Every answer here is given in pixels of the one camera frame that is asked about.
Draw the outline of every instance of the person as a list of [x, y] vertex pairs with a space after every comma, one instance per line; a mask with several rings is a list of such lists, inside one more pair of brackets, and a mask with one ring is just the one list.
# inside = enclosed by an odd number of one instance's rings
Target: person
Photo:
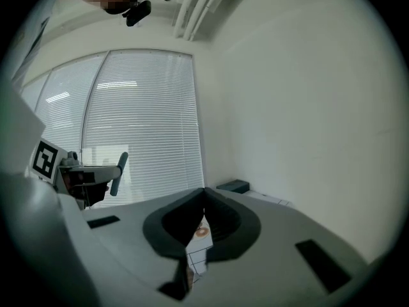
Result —
[[[38, 54], [41, 37], [52, 14], [56, 0], [40, 0], [31, 10], [26, 21], [17, 31], [1, 65], [0, 76], [12, 81], [17, 93], [22, 91], [22, 83], [29, 66]], [[121, 13], [129, 9], [137, 0], [83, 0], [98, 6], [108, 13]]]

